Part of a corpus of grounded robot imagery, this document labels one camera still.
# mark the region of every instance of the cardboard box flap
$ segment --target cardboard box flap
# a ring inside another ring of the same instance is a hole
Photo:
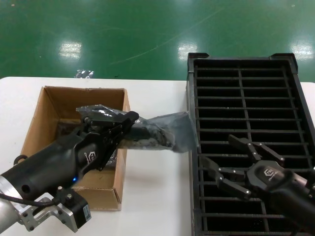
[[[91,210],[121,210],[113,189],[82,188],[75,191],[88,201]]]
[[[116,175],[114,179],[113,189],[116,192],[117,200],[121,203],[123,200],[123,187],[126,171],[126,149],[118,149],[116,162]]]
[[[123,111],[124,112],[130,112],[130,105],[129,105],[129,100],[128,100],[128,94],[127,94],[127,90],[124,89],[124,105],[123,105]]]
[[[67,88],[49,87],[45,89],[60,118],[80,119],[76,108],[102,104],[121,110],[124,105],[125,89],[123,88]]]
[[[73,188],[101,188],[112,189],[114,185],[115,170],[92,170],[84,175],[84,178],[77,182]]]
[[[21,154],[32,156],[51,144],[55,139],[58,120],[54,105],[47,96],[46,89],[42,88]]]

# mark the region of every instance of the black screw hole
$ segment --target black screw hole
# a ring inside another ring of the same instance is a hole
[[[22,186],[22,191],[24,193],[29,193],[31,191],[31,189],[30,189],[30,187],[28,185],[25,184],[25,185]]]

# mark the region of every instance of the black plastic crate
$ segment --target black plastic crate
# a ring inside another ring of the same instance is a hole
[[[200,142],[191,153],[193,235],[276,236],[295,230],[260,199],[245,203],[218,190],[198,157],[247,170],[251,161],[228,144],[233,134],[264,143],[286,158],[285,168],[307,177],[314,166],[315,131],[297,70],[294,54],[215,58],[189,53],[188,108]]]

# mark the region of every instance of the white table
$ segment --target white table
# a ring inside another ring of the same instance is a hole
[[[186,81],[9,77],[0,80],[0,173],[20,154],[42,86],[126,88],[132,110],[144,118],[185,111]],[[315,84],[302,83],[315,120]],[[16,223],[3,235],[29,235]],[[31,235],[72,235],[50,217]],[[129,150],[122,211],[92,212],[76,235],[190,236],[189,160],[170,151]]]

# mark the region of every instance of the black cable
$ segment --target black cable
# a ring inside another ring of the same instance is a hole
[[[14,197],[2,194],[2,193],[0,193],[0,198],[7,200],[7,201],[10,201],[10,202],[24,204],[24,205],[28,205],[28,206],[34,206],[34,207],[51,207],[51,206],[59,204],[59,201],[57,201],[55,199],[53,199],[49,202],[35,202],[35,201],[24,200],[24,199],[20,199],[20,198],[14,198]]]

